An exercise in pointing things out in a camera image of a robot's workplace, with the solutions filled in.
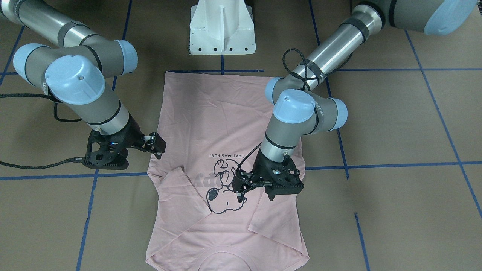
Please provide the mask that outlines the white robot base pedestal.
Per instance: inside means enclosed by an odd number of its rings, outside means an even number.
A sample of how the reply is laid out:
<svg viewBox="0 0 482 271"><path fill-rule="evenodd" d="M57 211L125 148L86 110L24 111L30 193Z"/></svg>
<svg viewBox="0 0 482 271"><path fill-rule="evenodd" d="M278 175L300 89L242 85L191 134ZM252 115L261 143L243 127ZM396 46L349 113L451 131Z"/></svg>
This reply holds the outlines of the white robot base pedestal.
<svg viewBox="0 0 482 271"><path fill-rule="evenodd" d="M200 0L191 7L192 55L249 55L256 51L253 9L244 0Z"/></svg>

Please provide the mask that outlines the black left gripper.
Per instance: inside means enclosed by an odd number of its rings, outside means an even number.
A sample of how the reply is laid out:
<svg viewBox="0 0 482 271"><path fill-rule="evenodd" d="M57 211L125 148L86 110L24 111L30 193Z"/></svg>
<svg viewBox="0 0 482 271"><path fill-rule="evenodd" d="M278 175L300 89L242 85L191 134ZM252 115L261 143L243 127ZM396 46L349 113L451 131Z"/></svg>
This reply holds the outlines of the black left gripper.
<svg viewBox="0 0 482 271"><path fill-rule="evenodd" d="M271 202L277 195L299 194L304 188L300 170L289 155L284 155L282 162L274 162L261 152L255 158L252 172L236 170L231 185L239 203L257 187L265 188Z"/></svg>

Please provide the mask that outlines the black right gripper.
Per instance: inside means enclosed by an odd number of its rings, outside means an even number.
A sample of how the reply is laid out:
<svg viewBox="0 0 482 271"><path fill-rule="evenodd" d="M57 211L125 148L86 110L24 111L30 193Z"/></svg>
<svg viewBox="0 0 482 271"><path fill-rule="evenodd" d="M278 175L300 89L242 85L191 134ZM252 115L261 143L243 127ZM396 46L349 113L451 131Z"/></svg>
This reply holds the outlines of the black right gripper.
<svg viewBox="0 0 482 271"><path fill-rule="evenodd" d="M128 148L144 149L160 160L166 142L157 132L144 135L136 120L129 115L126 126L115 134L90 133L83 165L91 169L124 170L129 166Z"/></svg>

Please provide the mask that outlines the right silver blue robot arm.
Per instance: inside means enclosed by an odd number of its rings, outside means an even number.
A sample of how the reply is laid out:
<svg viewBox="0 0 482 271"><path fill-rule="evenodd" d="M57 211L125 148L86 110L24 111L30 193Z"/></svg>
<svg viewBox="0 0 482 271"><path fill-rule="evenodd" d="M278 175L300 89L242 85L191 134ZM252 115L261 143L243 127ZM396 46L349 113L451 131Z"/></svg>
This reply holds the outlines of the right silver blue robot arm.
<svg viewBox="0 0 482 271"><path fill-rule="evenodd" d="M160 159L166 142L156 132L143 134L136 120L105 79L133 72L138 55L128 41L110 41L43 0L2 0L1 15L32 29L56 47L30 43L13 56L17 73L43 91L42 98L64 104L91 128L86 154L34 170L65 163L91 169L124 170L128 149Z"/></svg>

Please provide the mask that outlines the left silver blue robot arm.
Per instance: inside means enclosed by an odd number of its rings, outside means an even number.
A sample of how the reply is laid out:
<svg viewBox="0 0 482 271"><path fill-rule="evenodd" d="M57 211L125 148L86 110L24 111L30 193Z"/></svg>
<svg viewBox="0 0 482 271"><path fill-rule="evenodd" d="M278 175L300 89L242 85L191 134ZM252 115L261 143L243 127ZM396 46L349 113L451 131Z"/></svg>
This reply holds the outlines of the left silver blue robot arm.
<svg viewBox="0 0 482 271"><path fill-rule="evenodd" d="M322 165L331 147L320 136L304 138L308 176L298 197L300 210L320 213L335 208L360 214L395 205L419 212L454 211L479 215L480 200L465 165L481 167L479 128L470 128L468 143L458 144L451 117L480 124L481 64L464 49L481 38L470 29L480 24L475 5L468 22L448 36L426 36L389 29L358 48L340 72L330 75L316 93L342 99L348 123L335 131L339 165Z"/></svg>

